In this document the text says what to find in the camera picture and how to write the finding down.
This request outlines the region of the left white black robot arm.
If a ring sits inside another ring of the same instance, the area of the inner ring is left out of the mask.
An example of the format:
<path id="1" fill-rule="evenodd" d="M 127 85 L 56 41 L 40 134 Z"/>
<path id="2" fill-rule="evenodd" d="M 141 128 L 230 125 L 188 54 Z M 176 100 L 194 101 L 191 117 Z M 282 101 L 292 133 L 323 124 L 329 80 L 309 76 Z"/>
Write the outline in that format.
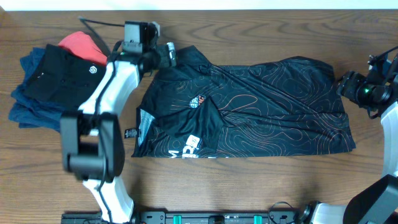
<path id="1" fill-rule="evenodd" d="M 119 41 L 93 94 L 78 110 L 62 114 L 63 168 L 82 181 L 101 209 L 98 213 L 64 213 L 62 223 L 137 222 L 134 201 L 121 177 L 125 150 L 119 116 L 143 74 L 176 64 L 171 42 L 135 50 Z"/>

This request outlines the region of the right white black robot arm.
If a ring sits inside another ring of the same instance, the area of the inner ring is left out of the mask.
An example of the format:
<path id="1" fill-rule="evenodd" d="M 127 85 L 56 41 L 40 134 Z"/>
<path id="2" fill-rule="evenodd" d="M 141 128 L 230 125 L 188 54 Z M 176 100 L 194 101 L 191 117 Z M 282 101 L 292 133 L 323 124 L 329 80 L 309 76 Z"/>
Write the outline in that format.
<path id="1" fill-rule="evenodd" d="M 317 202 L 309 205 L 302 223 L 397 223 L 397 72 L 350 71 L 338 84 L 338 94 L 379 119 L 384 137 L 380 179 L 355 195 L 346 205 Z"/>

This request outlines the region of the black orange-patterned jersey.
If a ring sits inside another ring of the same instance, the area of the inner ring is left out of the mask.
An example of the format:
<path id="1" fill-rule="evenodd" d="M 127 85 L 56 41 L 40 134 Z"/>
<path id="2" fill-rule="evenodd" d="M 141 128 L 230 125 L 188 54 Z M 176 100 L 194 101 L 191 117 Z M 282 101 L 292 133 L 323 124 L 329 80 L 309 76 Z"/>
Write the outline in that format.
<path id="1" fill-rule="evenodd" d="M 134 157 L 232 158 L 350 152 L 331 65 L 291 57 L 215 65 L 196 47 L 154 77 L 137 108 Z"/>

